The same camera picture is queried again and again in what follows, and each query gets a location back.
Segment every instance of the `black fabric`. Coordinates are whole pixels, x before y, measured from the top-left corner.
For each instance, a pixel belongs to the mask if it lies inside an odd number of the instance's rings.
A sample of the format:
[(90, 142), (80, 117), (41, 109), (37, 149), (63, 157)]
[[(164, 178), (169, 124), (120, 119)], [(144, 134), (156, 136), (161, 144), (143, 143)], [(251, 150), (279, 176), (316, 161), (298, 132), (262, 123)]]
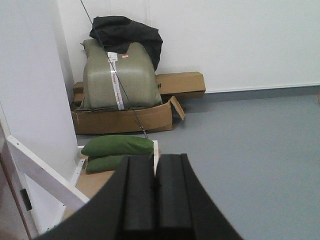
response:
[(160, 61), (162, 39), (159, 30), (125, 16), (97, 16), (93, 19), (90, 37), (103, 44), (104, 50), (125, 54), (130, 43), (138, 42), (149, 54), (154, 70)]
[(187, 155), (182, 154), (181, 160), (196, 239), (243, 240), (202, 187)]
[(81, 209), (36, 240), (120, 240), (129, 157)]
[(163, 154), (155, 181), (159, 239), (194, 240), (181, 156)]
[(155, 239), (153, 164), (148, 155), (130, 156), (122, 229), (126, 240)]

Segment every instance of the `olive green padded bag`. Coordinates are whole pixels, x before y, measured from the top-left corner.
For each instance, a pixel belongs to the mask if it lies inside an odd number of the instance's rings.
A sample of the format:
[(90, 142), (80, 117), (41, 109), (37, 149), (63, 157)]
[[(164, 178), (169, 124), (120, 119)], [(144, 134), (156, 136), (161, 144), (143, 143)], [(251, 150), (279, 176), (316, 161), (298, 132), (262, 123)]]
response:
[(93, 157), (88, 158), (85, 171), (87, 173), (98, 173), (103, 171), (116, 170), (125, 155), (111, 155), (104, 157)]
[[(112, 83), (110, 64), (103, 48), (95, 39), (83, 42), (87, 63), (83, 72), (83, 109), (118, 110)], [(138, 42), (130, 44), (126, 54), (117, 54), (116, 71), (128, 95), (121, 86), (120, 92), (125, 109), (149, 108), (161, 105), (162, 100), (156, 83), (155, 70), (145, 48)]]
[(144, 155), (154, 151), (154, 142), (129, 135), (105, 135), (92, 138), (81, 150), (89, 157), (106, 155)]

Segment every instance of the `white wall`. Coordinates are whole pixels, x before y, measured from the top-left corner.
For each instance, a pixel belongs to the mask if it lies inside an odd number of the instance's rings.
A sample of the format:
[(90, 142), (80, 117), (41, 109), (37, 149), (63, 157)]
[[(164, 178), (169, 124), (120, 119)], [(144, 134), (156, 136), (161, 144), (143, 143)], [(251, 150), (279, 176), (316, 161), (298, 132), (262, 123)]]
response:
[[(5, 0), (0, 8), (0, 103), (11, 134), (70, 180), (77, 139), (58, 56), (50, 3)], [(40, 232), (61, 205), (28, 179)]]
[[(92, 18), (123, 15), (159, 29), (157, 73), (200, 71), (208, 92), (320, 84), (320, 1), (83, 0)], [(75, 82), (91, 25), (80, 1), (58, 0)]]

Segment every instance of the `gray floor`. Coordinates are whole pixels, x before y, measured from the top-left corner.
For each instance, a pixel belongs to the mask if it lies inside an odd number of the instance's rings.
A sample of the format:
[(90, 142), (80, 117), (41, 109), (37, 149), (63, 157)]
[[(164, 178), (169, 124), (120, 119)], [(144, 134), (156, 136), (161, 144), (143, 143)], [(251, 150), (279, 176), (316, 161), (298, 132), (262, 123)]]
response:
[[(207, 192), (246, 240), (320, 239), (318, 96), (310, 88), (279, 97), (284, 93), (185, 100), (185, 121), (175, 118), (174, 130), (148, 135), (162, 153), (188, 154)], [(77, 138), (84, 145), (92, 136)]]

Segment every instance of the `cardboard box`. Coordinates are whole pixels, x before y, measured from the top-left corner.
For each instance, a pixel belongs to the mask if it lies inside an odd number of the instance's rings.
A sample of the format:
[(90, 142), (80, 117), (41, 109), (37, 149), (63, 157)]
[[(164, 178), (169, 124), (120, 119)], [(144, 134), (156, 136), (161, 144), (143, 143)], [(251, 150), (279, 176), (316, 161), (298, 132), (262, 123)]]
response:
[(73, 94), (83, 94), (84, 93), (84, 82), (79, 81), (73, 86)]
[[(159, 92), (164, 99), (175, 96), (178, 99), (202, 98), (206, 91), (204, 76), (200, 72), (159, 74), (155, 76)], [(84, 83), (77, 82), (74, 94), (84, 92)]]
[(84, 93), (76, 93), (74, 95), (74, 104), (77, 105), (77, 106), (80, 106), (82, 100), (84, 99), (85, 97), (85, 94)]
[(174, 96), (162, 105), (135, 110), (135, 113), (133, 110), (83, 111), (71, 104), (71, 115), (77, 134), (112, 134), (141, 131), (135, 114), (145, 130), (157, 132), (173, 129), (171, 106), (175, 108), (183, 120), (185, 113)]

